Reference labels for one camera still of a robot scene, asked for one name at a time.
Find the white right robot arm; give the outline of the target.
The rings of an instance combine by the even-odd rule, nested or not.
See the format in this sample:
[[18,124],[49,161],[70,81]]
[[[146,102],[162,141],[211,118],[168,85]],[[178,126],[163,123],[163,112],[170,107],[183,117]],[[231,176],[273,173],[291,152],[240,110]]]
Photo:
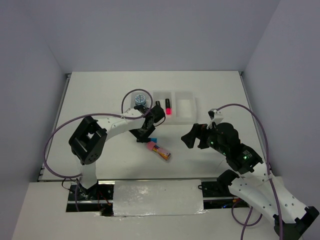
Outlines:
[[272,224],[282,240],[298,240],[320,212],[306,206],[274,177],[267,163],[256,151],[241,142],[230,123],[195,123],[181,140],[192,149],[212,148],[222,154],[229,169],[217,178],[217,190],[223,196],[237,196],[259,211]]

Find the pink highlighter with black cap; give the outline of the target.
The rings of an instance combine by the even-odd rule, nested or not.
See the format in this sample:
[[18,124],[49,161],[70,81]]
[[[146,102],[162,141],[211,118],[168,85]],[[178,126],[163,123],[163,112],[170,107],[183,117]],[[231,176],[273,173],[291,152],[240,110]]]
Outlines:
[[165,112],[167,115],[172,115],[172,106],[169,98],[165,99]]

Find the pink tube of coloured pens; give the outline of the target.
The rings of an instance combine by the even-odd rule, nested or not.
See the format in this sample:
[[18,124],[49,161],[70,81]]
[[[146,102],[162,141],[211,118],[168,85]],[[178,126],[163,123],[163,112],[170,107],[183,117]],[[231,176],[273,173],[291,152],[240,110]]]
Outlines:
[[172,156],[172,154],[168,150],[161,147],[156,142],[150,141],[146,144],[146,147],[148,148],[148,150],[161,157],[164,161],[169,161]]

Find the blue highlighter with black cap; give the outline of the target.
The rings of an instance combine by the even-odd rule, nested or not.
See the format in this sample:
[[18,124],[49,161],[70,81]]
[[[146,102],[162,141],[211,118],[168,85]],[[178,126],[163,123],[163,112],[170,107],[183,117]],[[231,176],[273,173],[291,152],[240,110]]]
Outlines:
[[157,138],[154,137],[145,137],[145,138],[137,138],[136,142],[137,143],[149,143],[149,142],[154,142],[157,143]]

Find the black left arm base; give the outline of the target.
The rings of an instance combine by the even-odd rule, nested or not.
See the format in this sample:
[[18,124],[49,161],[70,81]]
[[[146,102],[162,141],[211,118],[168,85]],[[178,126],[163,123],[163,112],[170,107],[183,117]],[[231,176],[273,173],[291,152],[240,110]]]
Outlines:
[[66,212],[95,212],[104,217],[114,215],[113,199],[114,184],[97,183],[90,189],[85,189],[76,179],[63,179],[61,186],[68,191]]

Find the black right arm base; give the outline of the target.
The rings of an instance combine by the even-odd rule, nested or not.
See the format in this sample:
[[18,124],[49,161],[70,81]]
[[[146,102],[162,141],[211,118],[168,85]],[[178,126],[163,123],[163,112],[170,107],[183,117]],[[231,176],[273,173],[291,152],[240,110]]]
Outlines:
[[202,181],[197,186],[202,192],[205,210],[248,208],[249,205],[228,191],[221,190],[217,181]]

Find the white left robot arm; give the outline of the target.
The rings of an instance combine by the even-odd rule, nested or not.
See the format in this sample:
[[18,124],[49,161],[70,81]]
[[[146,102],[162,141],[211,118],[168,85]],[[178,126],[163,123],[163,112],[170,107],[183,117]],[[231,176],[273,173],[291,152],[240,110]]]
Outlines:
[[152,108],[136,105],[119,117],[110,116],[100,121],[86,116],[68,141],[71,152],[77,156],[81,164],[80,194],[88,200],[97,196],[98,179],[95,162],[101,156],[106,141],[130,132],[138,143],[147,143],[156,129],[155,124],[165,116],[165,111],[159,105]]

